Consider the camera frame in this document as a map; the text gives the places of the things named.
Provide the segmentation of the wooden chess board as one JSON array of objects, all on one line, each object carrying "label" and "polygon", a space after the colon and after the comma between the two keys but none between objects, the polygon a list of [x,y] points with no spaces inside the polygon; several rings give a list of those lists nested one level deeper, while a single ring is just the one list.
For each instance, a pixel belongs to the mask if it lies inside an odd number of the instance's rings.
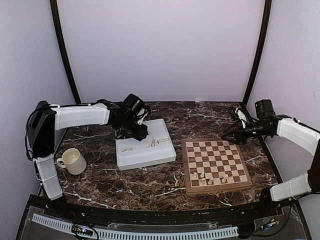
[{"label": "wooden chess board", "polygon": [[[185,187],[188,195],[231,192],[250,188],[253,183],[238,145],[220,138],[183,139],[181,141]],[[205,185],[200,185],[204,172]]]}]

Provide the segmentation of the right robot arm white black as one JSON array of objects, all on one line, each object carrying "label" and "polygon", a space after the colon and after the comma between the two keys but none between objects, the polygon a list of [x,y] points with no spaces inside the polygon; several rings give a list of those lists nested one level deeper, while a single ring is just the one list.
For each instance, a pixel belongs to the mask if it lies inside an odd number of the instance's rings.
[{"label": "right robot arm white black", "polygon": [[276,114],[270,99],[255,103],[256,120],[243,108],[230,107],[228,113],[234,123],[221,138],[236,145],[244,145],[249,138],[280,137],[309,153],[313,160],[309,170],[285,182],[261,191],[255,213],[266,217],[275,208],[275,202],[298,199],[320,192],[320,132],[285,114]]}]

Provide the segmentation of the white plastic divided tray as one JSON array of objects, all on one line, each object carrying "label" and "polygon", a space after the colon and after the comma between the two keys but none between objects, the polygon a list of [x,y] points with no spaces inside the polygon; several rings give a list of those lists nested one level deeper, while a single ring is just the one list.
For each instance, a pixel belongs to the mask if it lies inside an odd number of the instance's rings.
[{"label": "white plastic divided tray", "polygon": [[162,118],[145,121],[148,136],[141,140],[133,138],[115,141],[116,161],[119,170],[131,170],[174,162],[176,151],[165,120]]}]

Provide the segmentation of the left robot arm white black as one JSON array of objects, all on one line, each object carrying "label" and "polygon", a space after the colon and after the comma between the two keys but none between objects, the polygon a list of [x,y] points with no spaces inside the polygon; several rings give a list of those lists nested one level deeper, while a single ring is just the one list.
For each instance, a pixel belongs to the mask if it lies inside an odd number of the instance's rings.
[{"label": "left robot arm white black", "polygon": [[25,124],[24,147],[44,193],[53,201],[50,208],[58,217],[67,218],[71,213],[70,206],[60,199],[64,194],[54,163],[57,148],[68,129],[111,126],[117,140],[142,141],[149,134],[143,121],[150,113],[150,106],[132,93],[119,102],[106,99],[67,105],[50,104],[46,100],[38,102]]}]

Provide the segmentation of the white chess piece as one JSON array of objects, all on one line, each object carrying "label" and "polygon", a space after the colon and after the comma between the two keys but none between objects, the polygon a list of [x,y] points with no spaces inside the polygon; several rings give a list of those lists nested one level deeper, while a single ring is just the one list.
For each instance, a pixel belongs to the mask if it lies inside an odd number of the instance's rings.
[{"label": "white chess piece", "polygon": [[228,180],[228,177],[229,177],[229,175],[228,175],[228,174],[225,174],[225,175],[223,176],[223,179],[221,180],[221,182],[222,182],[222,183],[225,183],[225,182]]},{"label": "white chess piece", "polygon": [[211,177],[211,178],[209,179],[209,181],[208,181],[208,184],[209,184],[209,185],[212,185],[212,184],[213,184],[213,182],[214,182],[214,178],[213,178],[213,177]]}]

